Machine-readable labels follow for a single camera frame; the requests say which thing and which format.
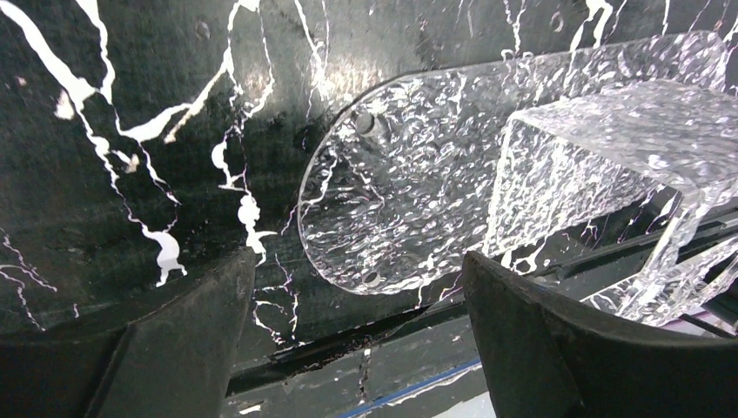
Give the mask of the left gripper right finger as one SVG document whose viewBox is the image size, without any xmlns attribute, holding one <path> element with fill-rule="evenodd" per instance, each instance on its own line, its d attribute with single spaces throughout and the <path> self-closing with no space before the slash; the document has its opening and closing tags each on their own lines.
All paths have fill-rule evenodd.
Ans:
<svg viewBox="0 0 738 418">
<path fill-rule="evenodd" d="M 498 417 L 734 417 L 737 341 L 625 320 L 476 252 L 461 279 Z"/>
</svg>

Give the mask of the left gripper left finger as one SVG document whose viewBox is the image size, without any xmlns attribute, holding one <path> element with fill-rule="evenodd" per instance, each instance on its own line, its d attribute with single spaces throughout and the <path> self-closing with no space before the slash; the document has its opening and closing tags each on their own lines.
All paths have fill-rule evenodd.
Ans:
<svg viewBox="0 0 738 418">
<path fill-rule="evenodd" d="M 3 335 L 2 416 L 218 416 L 255 266 L 244 249 L 49 331 Z"/>
</svg>

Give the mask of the clear textured oval tray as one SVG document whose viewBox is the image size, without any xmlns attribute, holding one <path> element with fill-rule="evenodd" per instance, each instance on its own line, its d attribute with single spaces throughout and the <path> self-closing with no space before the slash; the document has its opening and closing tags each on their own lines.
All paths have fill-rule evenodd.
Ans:
<svg viewBox="0 0 738 418">
<path fill-rule="evenodd" d="M 718 35 L 700 30 L 382 84 L 337 118 L 305 170 L 305 255 L 350 293 L 424 287 L 484 244 L 501 132 L 514 111 L 658 78 L 720 89 L 727 55 Z"/>
</svg>

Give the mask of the clear textured acrylic holder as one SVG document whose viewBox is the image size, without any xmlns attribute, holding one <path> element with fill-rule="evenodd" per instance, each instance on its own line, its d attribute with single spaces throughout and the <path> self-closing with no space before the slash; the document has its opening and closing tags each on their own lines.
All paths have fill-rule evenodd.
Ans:
<svg viewBox="0 0 738 418">
<path fill-rule="evenodd" d="M 510 252 L 659 187 L 674 196 L 644 266 L 585 303 L 661 326 L 726 291 L 737 273 L 733 238 L 678 258 L 708 212 L 737 194 L 734 96 L 660 79 L 513 112 L 482 251 Z"/>
</svg>

